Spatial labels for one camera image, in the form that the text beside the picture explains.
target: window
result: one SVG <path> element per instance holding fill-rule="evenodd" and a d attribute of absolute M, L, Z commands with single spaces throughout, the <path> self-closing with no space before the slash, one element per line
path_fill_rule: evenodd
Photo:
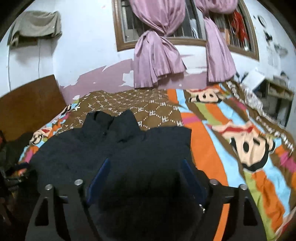
<path fill-rule="evenodd" d="M 195 7 L 194 0 L 185 0 L 185 2 L 185 19 L 168 39 L 175 45 L 205 46 L 206 33 L 202 13 Z M 244 42 L 235 35 L 230 15 L 211 13 L 210 17 L 222 35 L 228 38 L 226 41 L 229 43 L 230 51 L 259 60 L 255 30 L 243 0 L 239 0 L 237 11 L 243 16 L 243 24 L 248 35 L 248 40 Z M 149 26 L 135 16 L 129 0 L 113 0 L 113 17 L 118 51 L 134 48 L 139 37 L 149 29 Z"/>

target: bed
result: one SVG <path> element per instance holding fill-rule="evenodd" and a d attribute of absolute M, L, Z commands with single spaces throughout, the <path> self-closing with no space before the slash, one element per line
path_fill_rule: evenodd
<path fill-rule="evenodd" d="M 275 240 L 296 210 L 295 143 L 260 106 L 254 105 L 252 98 L 246 97 L 246 92 L 234 81 L 204 90 L 91 92 L 37 130 L 19 163 L 29 163 L 53 135 L 80 128 L 88 112 L 99 110 L 118 116 L 130 109 L 142 130 L 162 126 L 191 129 L 196 167 L 223 185 L 246 184 L 259 209 L 267 239 Z M 22 169 L 15 175 L 25 172 Z M 224 205 L 215 240 L 223 236 L 228 210 L 229 206 Z"/>

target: wooden window frame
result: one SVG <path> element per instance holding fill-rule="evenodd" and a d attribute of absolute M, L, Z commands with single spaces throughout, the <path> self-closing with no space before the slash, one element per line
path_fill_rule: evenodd
<path fill-rule="evenodd" d="M 249 23 L 248 25 L 250 26 L 250 29 L 248 28 L 248 33 L 252 39 L 251 41 L 252 51 L 245 51 L 233 45 L 228 45 L 228 48 L 231 52 L 238 53 L 259 61 L 257 38 L 256 38 L 255 29 L 254 29 L 251 16 L 249 14 L 249 11 L 244 1 L 239 0 L 239 4 L 242 10 L 244 11 L 244 13 L 246 14 L 247 21 Z M 123 50 L 133 49 L 135 48 L 137 43 L 137 41 L 131 41 L 131 42 L 123 41 L 120 8 L 121 6 L 118 4 L 118 0 L 112 0 L 114 29 L 115 29 L 116 45 L 117 45 L 118 52 Z M 184 38 L 184 37 L 168 37 L 167 39 L 174 45 L 193 45 L 193 46 L 204 46 L 204 47 L 206 45 L 206 40 L 203 40 L 203 39 L 193 39 L 193 38 Z"/>

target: round clock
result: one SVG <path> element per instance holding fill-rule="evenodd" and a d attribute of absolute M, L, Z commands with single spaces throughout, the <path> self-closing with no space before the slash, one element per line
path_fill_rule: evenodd
<path fill-rule="evenodd" d="M 262 16 L 258 15 L 258 20 L 261 23 L 261 25 L 266 28 L 266 22 L 265 22 L 264 18 Z"/>

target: cartoon eye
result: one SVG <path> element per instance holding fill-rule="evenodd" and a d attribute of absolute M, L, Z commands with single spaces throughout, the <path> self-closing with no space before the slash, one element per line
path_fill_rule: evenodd
<path fill-rule="evenodd" d="M 242 148 L 244 149 L 245 152 L 249 151 L 249 144 L 247 142 L 244 142 L 242 145 Z"/>
<path fill-rule="evenodd" d="M 253 138 L 253 142 L 254 142 L 255 144 L 257 144 L 258 146 L 260 146 L 260 142 L 259 142 L 257 139 Z"/>

